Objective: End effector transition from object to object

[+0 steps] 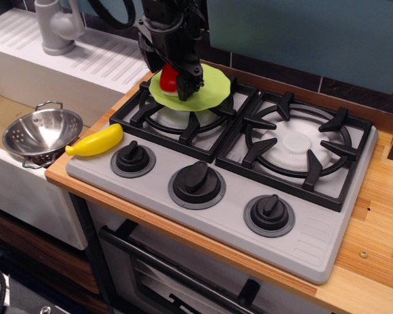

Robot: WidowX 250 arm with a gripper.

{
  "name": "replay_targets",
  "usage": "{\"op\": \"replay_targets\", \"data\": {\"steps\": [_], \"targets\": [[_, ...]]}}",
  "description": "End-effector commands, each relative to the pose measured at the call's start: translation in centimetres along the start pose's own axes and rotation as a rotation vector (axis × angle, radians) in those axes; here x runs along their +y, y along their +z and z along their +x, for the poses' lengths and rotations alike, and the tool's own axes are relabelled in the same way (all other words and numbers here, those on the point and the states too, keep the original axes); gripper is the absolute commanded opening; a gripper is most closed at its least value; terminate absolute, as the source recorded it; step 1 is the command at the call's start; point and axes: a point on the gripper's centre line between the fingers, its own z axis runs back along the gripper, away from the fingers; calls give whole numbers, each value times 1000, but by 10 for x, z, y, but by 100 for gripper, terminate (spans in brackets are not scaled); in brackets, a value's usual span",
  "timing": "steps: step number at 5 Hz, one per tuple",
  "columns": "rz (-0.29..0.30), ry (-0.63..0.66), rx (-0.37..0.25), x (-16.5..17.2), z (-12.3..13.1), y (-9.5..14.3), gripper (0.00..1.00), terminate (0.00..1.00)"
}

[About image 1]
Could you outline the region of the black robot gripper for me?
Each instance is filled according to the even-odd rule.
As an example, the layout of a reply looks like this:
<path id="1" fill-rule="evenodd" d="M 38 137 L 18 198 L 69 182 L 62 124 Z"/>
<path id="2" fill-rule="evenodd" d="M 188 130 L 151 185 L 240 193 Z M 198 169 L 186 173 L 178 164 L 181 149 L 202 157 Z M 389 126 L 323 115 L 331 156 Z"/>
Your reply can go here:
<path id="1" fill-rule="evenodd" d="M 180 14 L 169 24 L 146 17 L 138 20 L 138 44 L 147 67 L 157 73 L 169 63 L 179 72 L 176 86 L 181 101 L 204 86 L 203 70 L 195 50 L 200 27 L 200 19 L 191 14 Z"/>

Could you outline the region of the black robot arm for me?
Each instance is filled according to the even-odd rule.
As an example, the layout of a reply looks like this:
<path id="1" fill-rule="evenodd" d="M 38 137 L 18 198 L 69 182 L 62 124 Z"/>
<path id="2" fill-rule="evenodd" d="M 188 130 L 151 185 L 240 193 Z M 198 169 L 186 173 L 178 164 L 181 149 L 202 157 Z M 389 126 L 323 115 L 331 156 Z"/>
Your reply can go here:
<path id="1" fill-rule="evenodd" d="M 170 64 L 178 73 L 178 97 L 185 101 L 204 85 L 196 43 L 207 22 L 195 1 L 142 1 L 139 47 L 151 72 Z"/>

